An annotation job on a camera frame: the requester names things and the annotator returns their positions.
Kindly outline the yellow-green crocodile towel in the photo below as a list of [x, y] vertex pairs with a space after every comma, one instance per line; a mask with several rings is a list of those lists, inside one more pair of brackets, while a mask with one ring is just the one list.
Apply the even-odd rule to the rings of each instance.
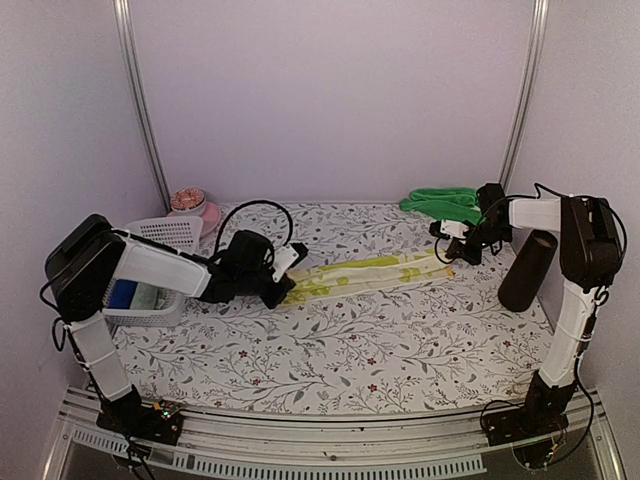
[[295, 287], [287, 294], [284, 306], [420, 283], [438, 284], [452, 279], [454, 271], [433, 250], [425, 250], [290, 270], [288, 275]]

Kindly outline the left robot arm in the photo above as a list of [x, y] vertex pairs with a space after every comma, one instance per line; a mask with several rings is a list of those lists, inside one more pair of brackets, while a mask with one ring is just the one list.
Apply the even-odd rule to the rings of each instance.
[[300, 242], [275, 248], [262, 235], [241, 230], [227, 248], [204, 258], [115, 229], [104, 216], [92, 214], [47, 257], [45, 287], [80, 365], [103, 399], [112, 402], [111, 419], [126, 433], [138, 434], [149, 415], [131, 398], [134, 386], [104, 319], [108, 288], [128, 280], [210, 304], [257, 296], [273, 309], [295, 285], [288, 270], [307, 254]]

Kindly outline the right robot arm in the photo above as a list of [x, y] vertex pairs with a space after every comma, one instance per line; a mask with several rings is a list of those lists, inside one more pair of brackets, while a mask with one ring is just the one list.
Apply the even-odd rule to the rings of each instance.
[[501, 290], [511, 292], [515, 275], [522, 286], [538, 290], [557, 255], [564, 276], [564, 293], [553, 341], [534, 373], [522, 407], [509, 414], [491, 414], [483, 423], [492, 433], [522, 432], [537, 436], [567, 426], [565, 409], [580, 388], [579, 366], [588, 348], [598, 308], [607, 302], [608, 289], [621, 268], [627, 236], [617, 213], [604, 198], [553, 193], [550, 198], [505, 195], [498, 184], [479, 192], [482, 215], [478, 224], [442, 220], [430, 230], [448, 238], [447, 262], [462, 259], [478, 265], [484, 248], [498, 253], [512, 238], [513, 229], [528, 229], [533, 242], [549, 241], [542, 255], [521, 252], [505, 277]]

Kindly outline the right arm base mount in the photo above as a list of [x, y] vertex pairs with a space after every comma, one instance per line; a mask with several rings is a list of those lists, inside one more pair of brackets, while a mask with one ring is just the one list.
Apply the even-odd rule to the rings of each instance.
[[530, 415], [523, 406], [501, 400], [489, 402], [481, 411], [479, 422], [490, 446], [563, 434], [569, 426], [565, 414]]

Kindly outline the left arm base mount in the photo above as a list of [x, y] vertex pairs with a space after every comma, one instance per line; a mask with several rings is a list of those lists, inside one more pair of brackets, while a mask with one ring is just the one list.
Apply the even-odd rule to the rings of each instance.
[[135, 386], [127, 379], [111, 381], [89, 374], [101, 411], [96, 424], [121, 434], [125, 439], [141, 439], [170, 446], [178, 444], [184, 417], [170, 413], [163, 402], [160, 408], [145, 406]]

